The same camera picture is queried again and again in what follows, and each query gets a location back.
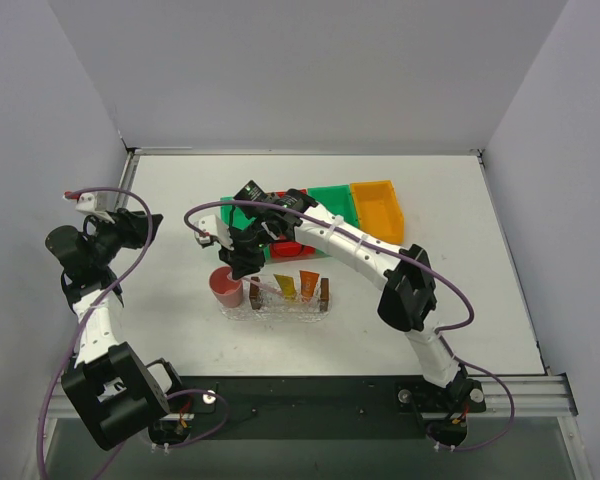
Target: white table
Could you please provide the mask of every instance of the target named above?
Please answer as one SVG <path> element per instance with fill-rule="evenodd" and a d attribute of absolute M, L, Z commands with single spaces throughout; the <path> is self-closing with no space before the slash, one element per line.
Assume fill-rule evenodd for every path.
<path fill-rule="evenodd" d="M 202 250 L 182 218 L 190 207 L 235 194 L 249 179 L 286 190 L 390 179 L 405 217 L 405 246 L 418 243 L 434 269 L 469 297 L 476 320 L 446 334 L 458 356 L 499 374 L 543 374 L 531 323 L 476 157 L 139 156 L 132 190 L 165 219 L 136 272 L 123 283 L 125 339 L 145 361 L 171 361 L 181 375 L 419 374 L 407 339 L 376 313 L 380 292 L 332 258 L 267 265 L 328 276 L 331 313 L 317 323 L 238 322 L 220 312 L 208 276 L 217 248 Z M 130 200 L 129 209 L 138 209 Z M 114 261 L 120 274 L 137 255 Z M 446 324 L 466 318 L 438 284 Z"/>

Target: tube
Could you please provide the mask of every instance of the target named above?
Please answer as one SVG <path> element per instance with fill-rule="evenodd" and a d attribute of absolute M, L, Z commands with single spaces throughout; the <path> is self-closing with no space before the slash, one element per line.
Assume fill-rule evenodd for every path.
<path fill-rule="evenodd" d="M 280 288 L 282 289 L 282 293 L 284 294 L 287 300 L 294 300 L 296 298 L 296 286 L 293 282 L 293 277 L 289 277 L 287 275 L 278 275 L 277 273 L 273 274 L 276 277 L 276 281 Z"/>
<path fill-rule="evenodd" d="M 308 302 L 313 297 L 313 292 L 316 290 L 318 284 L 319 273 L 307 272 L 306 270 L 300 270 L 300 294 L 302 295 L 302 301 Z"/>

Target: brown tube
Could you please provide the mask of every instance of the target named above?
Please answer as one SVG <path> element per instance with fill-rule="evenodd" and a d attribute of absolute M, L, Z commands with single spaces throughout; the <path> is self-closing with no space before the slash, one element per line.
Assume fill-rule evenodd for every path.
<path fill-rule="evenodd" d="M 313 297 L 313 292 L 316 290 L 318 285 L 319 273 L 307 272 L 300 270 L 300 295 L 302 295 L 302 301 L 308 302 Z"/>

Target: orange bin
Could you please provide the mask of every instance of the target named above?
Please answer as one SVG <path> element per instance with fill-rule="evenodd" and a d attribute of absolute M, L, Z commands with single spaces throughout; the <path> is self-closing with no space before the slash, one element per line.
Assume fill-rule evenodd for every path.
<path fill-rule="evenodd" d="M 390 180 L 352 183 L 360 230 L 396 245 L 404 240 L 404 217 Z"/>

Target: black metal base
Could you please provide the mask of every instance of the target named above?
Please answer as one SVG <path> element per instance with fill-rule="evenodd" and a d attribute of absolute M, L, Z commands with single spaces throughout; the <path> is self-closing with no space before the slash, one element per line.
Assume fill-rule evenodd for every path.
<path fill-rule="evenodd" d="M 181 380 L 184 388 L 213 390 L 229 402 L 229 422 L 213 437 L 222 440 L 422 438 L 422 413 L 449 412 L 444 389 L 420 376 Z M 481 388 L 479 382 L 471 382 L 475 382 L 474 388 Z M 484 402 L 468 403 L 471 412 L 486 410 Z M 463 404 L 454 407 L 460 412 Z M 192 436 L 218 424 L 222 408 L 206 405 L 197 398 Z"/>

